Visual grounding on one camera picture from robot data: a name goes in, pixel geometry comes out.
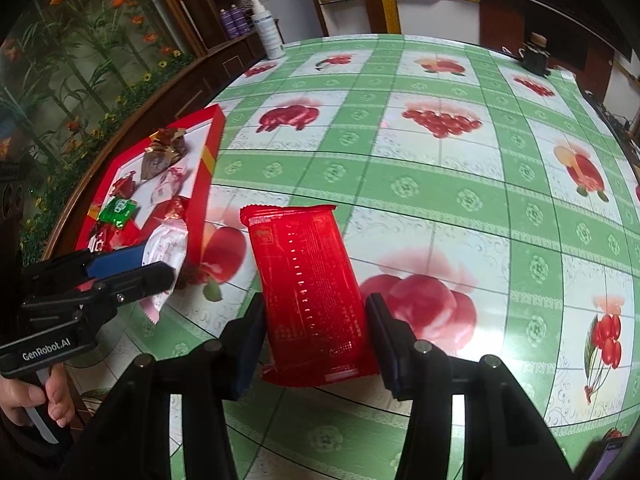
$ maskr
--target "jar lid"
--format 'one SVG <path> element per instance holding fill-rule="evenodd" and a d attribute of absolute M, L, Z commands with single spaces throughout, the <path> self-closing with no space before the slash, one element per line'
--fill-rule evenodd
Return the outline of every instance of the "jar lid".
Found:
<path fill-rule="evenodd" d="M 542 48 L 546 48 L 546 38 L 541 34 L 531 33 L 531 43 Z"/>

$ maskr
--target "green candy wrapper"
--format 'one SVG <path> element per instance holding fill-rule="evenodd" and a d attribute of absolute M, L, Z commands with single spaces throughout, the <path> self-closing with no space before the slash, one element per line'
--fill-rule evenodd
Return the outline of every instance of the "green candy wrapper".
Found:
<path fill-rule="evenodd" d="M 135 200 L 113 198 L 98 215 L 98 221 L 113 224 L 116 229 L 122 229 L 137 205 L 138 202 Z"/>

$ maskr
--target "human hand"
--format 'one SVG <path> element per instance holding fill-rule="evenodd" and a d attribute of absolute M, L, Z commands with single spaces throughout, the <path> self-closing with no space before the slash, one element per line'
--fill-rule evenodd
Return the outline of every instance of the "human hand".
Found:
<path fill-rule="evenodd" d="M 49 416 L 64 428 L 73 418 L 75 409 L 62 363 L 51 367 L 44 392 L 33 384 L 0 376 L 0 408 L 12 423 L 27 425 L 29 417 L 23 408 L 40 406 L 46 400 L 49 401 Z"/>

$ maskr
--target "red gift box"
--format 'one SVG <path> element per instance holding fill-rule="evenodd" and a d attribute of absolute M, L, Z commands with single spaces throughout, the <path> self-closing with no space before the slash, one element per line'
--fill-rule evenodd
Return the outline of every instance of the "red gift box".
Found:
<path fill-rule="evenodd" d="M 186 259 L 194 265 L 200 263 L 209 186 L 224 126 L 225 116 L 218 105 L 203 108 L 167 125 L 169 128 L 186 129 L 184 139 L 188 152 L 178 164 L 186 166 L 187 175 L 178 195 L 184 207 L 184 221 L 189 230 Z M 87 247 L 92 251 L 110 250 L 111 244 L 128 246 L 142 242 L 165 218 L 168 209 L 176 209 L 176 205 L 172 204 L 171 200 L 156 205 L 151 203 L 151 193 L 162 177 L 162 173 L 152 179 L 140 181 L 142 158 L 154 136 L 155 134 L 141 140 L 117 156 L 109 165 L 80 229 L 76 250 Z M 100 211 L 111 199 L 110 192 L 113 190 L 114 183 L 126 177 L 131 171 L 136 172 L 133 176 L 136 190 L 131 199 L 135 200 L 138 206 L 125 227 L 121 231 L 110 233 L 110 243 L 105 243 L 104 233 L 94 233 L 92 230 Z"/>

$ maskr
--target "green checkered tablecloth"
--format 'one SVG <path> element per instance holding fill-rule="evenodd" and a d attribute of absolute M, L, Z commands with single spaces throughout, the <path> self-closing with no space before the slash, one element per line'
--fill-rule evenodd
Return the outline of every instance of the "green checkered tablecloth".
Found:
<path fill-rule="evenodd" d="M 324 38 L 286 53 L 215 100 L 226 126 L 209 220 L 250 203 L 337 204 L 359 283 L 422 274 L 458 305 L 466 295 L 472 309 L 443 346 L 501 356 L 572 466 L 610 428 L 627 434 L 640 406 L 640 189 L 574 78 L 418 36 Z M 260 290 L 250 251 L 221 301 L 202 287 L 174 294 L 157 326 L 123 311 L 113 351 L 71 369 L 84 396 L 99 400 L 140 351 L 170 357 L 220 334 Z M 387 480 L 410 403 L 379 377 L 305 390 L 257 379 L 225 411 L 240 478 Z M 460 398 L 453 423 L 451 479 Z M 179 397 L 171 434 L 180 479 Z"/>

